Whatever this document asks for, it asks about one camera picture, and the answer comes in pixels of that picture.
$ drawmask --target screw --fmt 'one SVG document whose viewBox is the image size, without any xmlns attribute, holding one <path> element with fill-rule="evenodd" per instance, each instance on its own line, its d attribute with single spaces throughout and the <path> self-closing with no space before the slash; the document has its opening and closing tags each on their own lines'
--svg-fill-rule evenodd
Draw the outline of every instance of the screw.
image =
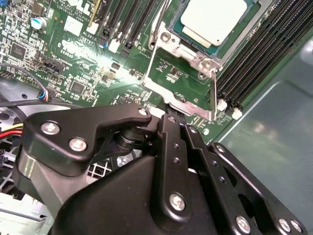
<svg viewBox="0 0 313 235">
<path fill-rule="evenodd" d="M 41 125 L 41 130 L 47 135 L 56 135 L 60 132 L 60 128 L 53 122 L 46 122 Z"/>
<path fill-rule="evenodd" d="M 236 222 L 239 228 L 241 229 L 241 231 L 243 231 L 245 234 L 249 234 L 251 232 L 250 225 L 245 218 L 239 215 L 236 217 Z"/>
<path fill-rule="evenodd" d="M 297 229 L 297 231 L 298 231 L 299 233 L 302 233 L 302 228 L 300 227 L 300 225 L 299 225 L 295 220 L 292 220 L 292 221 L 290 221 L 290 222 L 291 222 L 291 224 L 294 226 L 294 228 Z"/>
<path fill-rule="evenodd" d="M 202 134 L 204 134 L 205 136 L 207 136 L 208 134 L 210 134 L 210 130 L 205 128 L 203 131 L 202 131 Z"/>
<path fill-rule="evenodd" d="M 196 128 L 194 128 L 193 126 L 189 126 L 189 129 L 191 130 L 192 133 L 196 133 L 197 132 Z"/>
<path fill-rule="evenodd" d="M 168 41 L 170 41 L 171 39 L 171 35 L 167 32 L 164 32 L 161 34 L 161 40 L 165 43 L 167 43 Z"/>
<path fill-rule="evenodd" d="M 172 207 L 177 211 L 183 211 L 185 209 L 185 201 L 177 193 L 172 193 L 170 195 L 170 203 Z"/>
<path fill-rule="evenodd" d="M 175 118 L 173 118 L 173 117 L 168 117 L 167 119 L 169 119 L 170 122 L 172 122 L 172 123 L 176 123 L 176 120 L 175 120 Z"/>
<path fill-rule="evenodd" d="M 222 153 L 225 152 L 225 150 L 224 150 L 221 146 L 217 145 L 216 147 L 217 147 L 217 149 L 218 149 L 220 152 L 222 152 Z"/>
<path fill-rule="evenodd" d="M 87 148 L 87 143 L 79 138 L 73 138 L 69 141 L 69 146 L 76 152 L 82 152 Z"/>
<path fill-rule="evenodd" d="M 291 232 L 291 228 L 289 227 L 289 224 L 287 223 L 287 221 L 285 221 L 284 219 L 279 219 L 278 221 L 279 221 L 279 223 L 280 223 L 280 226 L 282 226 L 282 228 L 283 228 L 286 232 L 288 232 L 288 233 Z"/>
<path fill-rule="evenodd" d="M 141 115 L 144 115 L 144 116 L 147 116 L 147 115 L 148 115 L 147 111 L 144 110 L 144 109 L 138 109 L 138 112 L 139 112 Z"/>
</svg>

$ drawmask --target metal cpu bracket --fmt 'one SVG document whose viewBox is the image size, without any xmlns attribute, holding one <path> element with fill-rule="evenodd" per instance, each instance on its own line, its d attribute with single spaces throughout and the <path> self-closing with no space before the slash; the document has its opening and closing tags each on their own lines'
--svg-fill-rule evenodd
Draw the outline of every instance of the metal cpu bracket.
<svg viewBox="0 0 313 235">
<path fill-rule="evenodd" d="M 161 95 L 166 104 L 169 104 L 173 109 L 182 112 L 187 116 L 198 115 L 208 121 L 214 121 L 217 114 L 216 72 L 221 70 L 222 67 L 201 52 L 194 52 L 184 45 L 181 45 L 180 38 L 170 33 L 165 28 L 164 22 L 161 23 L 156 38 L 154 38 L 153 33 L 151 34 L 149 40 L 149 48 L 153 49 L 153 53 L 147 73 L 143 80 L 143 86 Z M 171 91 L 160 86 L 159 84 L 152 81 L 151 78 L 149 78 L 152 62 L 158 48 L 166 50 L 175 57 L 184 58 L 189 62 L 191 67 L 195 68 L 196 70 L 200 71 L 210 78 L 210 110 L 204 110 L 189 101 L 184 103 L 177 100 Z"/>
</svg>

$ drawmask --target blue wire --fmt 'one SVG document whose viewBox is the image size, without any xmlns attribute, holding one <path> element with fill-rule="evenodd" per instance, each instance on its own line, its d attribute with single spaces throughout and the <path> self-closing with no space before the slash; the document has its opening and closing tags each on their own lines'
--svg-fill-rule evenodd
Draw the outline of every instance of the blue wire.
<svg viewBox="0 0 313 235">
<path fill-rule="evenodd" d="M 44 97 L 45 97 L 45 92 L 43 92 L 42 95 L 38 97 L 38 99 L 42 99 Z"/>
</svg>

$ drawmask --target red wire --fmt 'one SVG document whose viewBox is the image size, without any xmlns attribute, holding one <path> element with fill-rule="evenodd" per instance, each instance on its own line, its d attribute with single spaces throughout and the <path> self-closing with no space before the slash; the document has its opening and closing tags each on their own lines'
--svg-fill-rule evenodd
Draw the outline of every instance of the red wire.
<svg viewBox="0 0 313 235">
<path fill-rule="evenodd" d="M 0 138 L 3 138 L 3 137 L 6 137 L 6 136 L 9 136 L 9 135 L 21 135 L 22 134 L 22 131 L 7 131 L 7 132 L 4 132 L 2 134 L 0 134 Z"/>
</svg>

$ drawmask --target black ram slot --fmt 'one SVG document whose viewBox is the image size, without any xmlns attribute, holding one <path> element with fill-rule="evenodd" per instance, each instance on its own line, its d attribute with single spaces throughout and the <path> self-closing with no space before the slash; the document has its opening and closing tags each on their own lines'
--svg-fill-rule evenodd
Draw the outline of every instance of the black ram slot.
<svg viewBox="0 0 313 235">
<path fill-rule="evenodd" d="M 264 22 L 263 27 L 261 26 L 252 37 L 255 40 L 251 39 L 246 44 L 221 75 L 218 96 L 227 102 L 231 101 L 231 106 L 241 106 L 239 100 L 242 100 L 242 95 L 247 97 L 256 87 L 255 84 L 262 81 L 260 73 L 263 73 L 264 68 L 271 67 L 269 61 L 277 61 L 277 58 L 281 58 L 282 51 L 288 51 L 286 41 L 297 36 L 295 31 L 312 12 L 310 0 L 288 2 L 284 4 L 284 9 L 276 7 L 283 15 L 277 15 L 274 10 L 272 14 L 275 17 L 269 17 L 269 21 Z"/>
<path fill-rule="evenodd" d="M 134 25 L 134 29 L 131 32 L 131 35 L 129 39 L 127 40 L 127 43 L 124 46 L 123 54 L 125 57 L 128 57 L 135 41 L 137 40 L 139 34 L 141 33 L 155 3 L 157 0 L 148 0 L 146 3 L 146 6 L 144 10 L 142 11 L 141 17 L 139 20 L 137 20 L 136 24 Z"/>
<path fill-rule="evenodd" d="M 121 15 L 123 13 L 123 10 L 126 6 L 127 0 L 119 0 L 117 7 L 115 8 L 115 11 L 113 13 L 113 16 L 110 17 L 109 22 L 104 27 L 103 35 L 108 39 L 112 35 L 112 32 L 114 31 L 119 19 L 121 18 Z"/>
<path fill-rule="evenodd" d="M 102 2 L 102 6 L 99 8 L 99 12 L 97 14 L 97 19 L 94 21 L 95 23 L 100 22 L 100 26 L 102 27 L 106 17 L 108 16 L 109 9 L 112 5 L 112 0 L 107 0 L 105 5 Z"/>
<path fill-rule="evenodd" d="M 295 0 L 284 0 L 279 2 L 274 11 L 269 17 L 262 23 L 256 34 L 247 42 L 242 51 L 236 56 L 234 61 L 222 72 L 218 79 L 217 88 L 221 92 L 229 81 L 232 81 L 233 74 L 237 72 L 246 61 L 247 57 L 253 54 L 254 50 L 266 38 L 268 30 L 271 26 L 282 16 L 282 14 L 290 7 L 291 4 L 295 4 Z"/>
<path fill-rule="evenodd" d="M 270 30 L 268 36 L 263 40 L 259 48 L 254 51 L 251 58 L 247 60 L 247 62 L 242 66 L 240 71 L 234 74 L 235 77 L 238 78 L 238 80 L 236 81 L 236 79 L 234 79 L 233 82 L 230 82 L 224 88 L 224 94 L 226 96 L 230 96 L 231 98 L 233 98 L 233 94 L 238 92 L 242 88 L 243 84 L 250 82 L 246 79 L 246 76 L 249 74 L 255 74 L 255 70 L 257 70 L 257 68 L 262 65 L 262 60 L 268 60 L 268 55 L 272 56 L 275 53 L 275 51 L 279 47 L 278 44 L 284 37 L 283 35 L 288 35 L 294 29 L 292 26 L 294 25 L 294 23 L 296 23 L 295 19 L 302 19 L 301 16 L 305 16 L 306 14 L 301 13 L 301 11 L 305 10 L 307 10 L 307 8 L 304 8 L 303 5 L 295 5 L 293 8 L 290 9 L 292 14 L 286 14 L 280 22 L 277 22 L 277 27 L 273 27 Z M 283 33 L 283 30 L 286 28 L 287 25 L 288 29 L 285 33 Z"/>
<path fill-rule="evenodd" d="M 308 23 L 303 24 L 297 33 L 297 39 L 292 40 L 290 45 L 286 47 L 283 51 L 279 53 L 279 55 L 272 58 L 272 61 L 269 62 L 268 66 L 265 66 L 261 71 L 259 71 L 259 76 L 257 77 L 257 80 L 251 84 L 249 88 L 245 88 L 242 90 L 240 97 L 237 98 L 237 102 L 241 103 L 243 102 L 251 93 L 251 90 L 254 90 L 262 81 L 263 79 L 270 73 L 270 71 L 279 63 L 281 59 L 283 59 L 289 52 L 292 50 L 292 47 L 297 44 L 301 38 L 308 32 L 308 30 L 313 27 L 313 17 L 307 18 L 306 20 Z"/>
<path fill-rule="evenodd" d="M 124 23 L 123 23 L 123 25 L 119 31 L 119 32 L 123 33 L 120 40 L 122 40 L 124 38 L 124 36 L 127 34 L 127 31 L 130 29 L 140 4 L 141 4 L 141 0 L 134 0 L 133 1 L 132 7 L 130 8 L 128 15 L 127 15 L 126 19 L 124 20 Z"/>
</svg>

